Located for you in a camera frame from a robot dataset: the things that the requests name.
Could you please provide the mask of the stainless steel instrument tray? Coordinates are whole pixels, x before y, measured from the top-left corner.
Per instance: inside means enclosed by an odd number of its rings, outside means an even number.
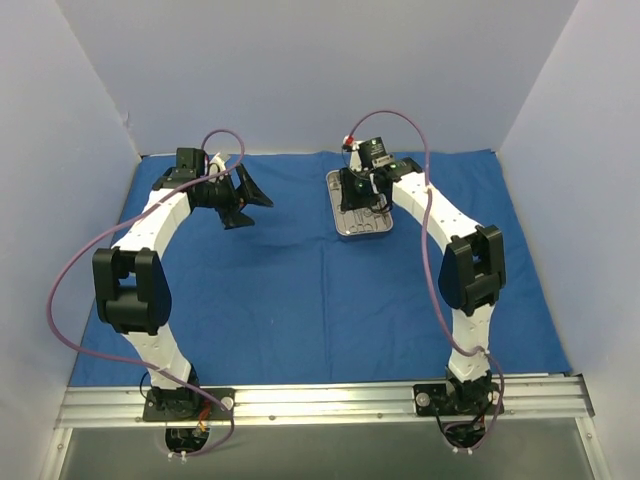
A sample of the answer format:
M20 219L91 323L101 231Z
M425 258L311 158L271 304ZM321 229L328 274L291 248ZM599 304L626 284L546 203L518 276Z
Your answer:
M343 184L338 170L326 175L326 184L335 230L343 240L381 236L391 231L393 220L390 212L374 213L367 206L350 211L341 208Z

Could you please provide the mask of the blue surgical drape cloth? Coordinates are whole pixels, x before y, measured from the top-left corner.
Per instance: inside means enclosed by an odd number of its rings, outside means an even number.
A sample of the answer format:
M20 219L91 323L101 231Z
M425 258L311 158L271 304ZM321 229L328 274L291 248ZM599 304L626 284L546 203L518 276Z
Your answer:
M463 213L503 233L507 283L490 350L507 374L569 373L525 236L491 150L431 154L431 180ZM207 385L320 384L442 377L450 356L423 272L420 227L392 211L385 235L344 239L326 174L340 154L247 155L274 202L255 226L224 230L196 209L162 266L169 325Z

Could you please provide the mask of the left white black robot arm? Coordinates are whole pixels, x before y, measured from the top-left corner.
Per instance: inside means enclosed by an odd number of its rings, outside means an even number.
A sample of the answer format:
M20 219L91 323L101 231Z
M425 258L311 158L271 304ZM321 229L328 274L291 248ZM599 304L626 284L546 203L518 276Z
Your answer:
M194 367L169 326L172 296L162 257L195 209L213 209L225 229L235 229L253 225L243 212L248 205L271 207L273 202L240 161L180 148L175 166L155 181L144 209L124 236L92 257L100 321L131 344L150 376L156 402L165 401L179 419L200 411L202 395L196 389Z

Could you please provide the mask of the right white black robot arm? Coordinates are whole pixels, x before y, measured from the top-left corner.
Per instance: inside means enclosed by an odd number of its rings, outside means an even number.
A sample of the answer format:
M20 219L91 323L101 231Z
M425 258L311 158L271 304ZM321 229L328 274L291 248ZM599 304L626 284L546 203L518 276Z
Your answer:
M413 159L388 153L381 138L348 136L342 150L349 156L344 167L326 176L338 234L387 233L393 226L391 210L398 207L420 224L422 241L434 241L442 253L439 274L428 277L427 286L452 313L445 326L452 352L444 400L453 411L467 412L479 402L479 388L491 384L490 320L506 284L502 233L464 214L426 180Z

